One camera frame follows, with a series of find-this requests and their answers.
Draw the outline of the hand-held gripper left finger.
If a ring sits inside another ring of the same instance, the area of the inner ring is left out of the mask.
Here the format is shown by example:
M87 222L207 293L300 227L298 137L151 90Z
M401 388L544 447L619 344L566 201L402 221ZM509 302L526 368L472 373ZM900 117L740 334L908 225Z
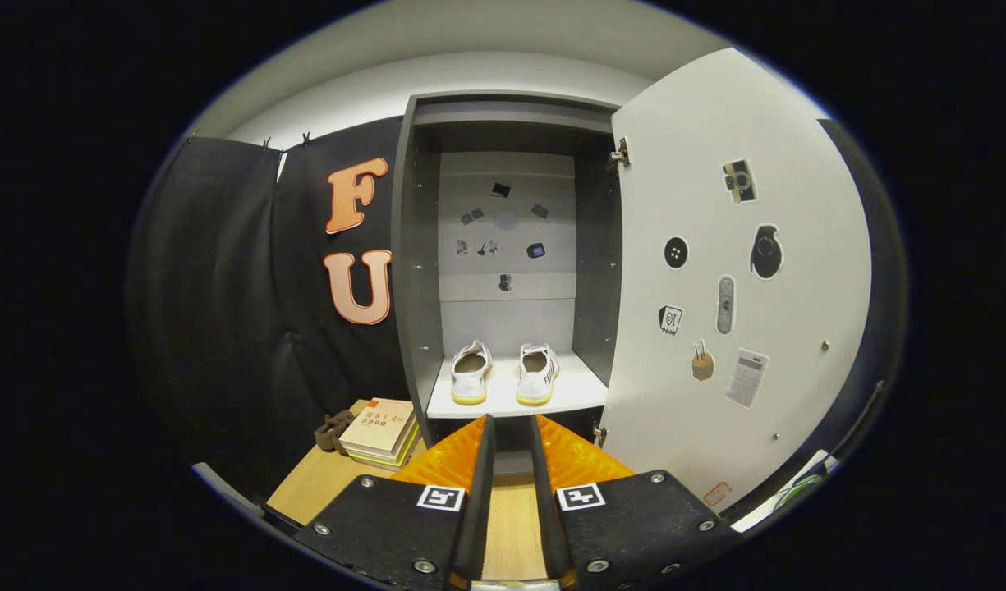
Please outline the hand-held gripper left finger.
M293 541L379 590L468 590L483 572L495 420L472 420L391 478L362 474Z

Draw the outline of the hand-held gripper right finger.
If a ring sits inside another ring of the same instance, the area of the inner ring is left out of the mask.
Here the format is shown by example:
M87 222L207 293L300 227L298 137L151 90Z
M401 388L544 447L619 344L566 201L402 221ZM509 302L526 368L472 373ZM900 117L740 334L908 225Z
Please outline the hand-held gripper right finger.
M563 590L664 590L742 542L664 469L637 474L544 415L528 420L545 572Z

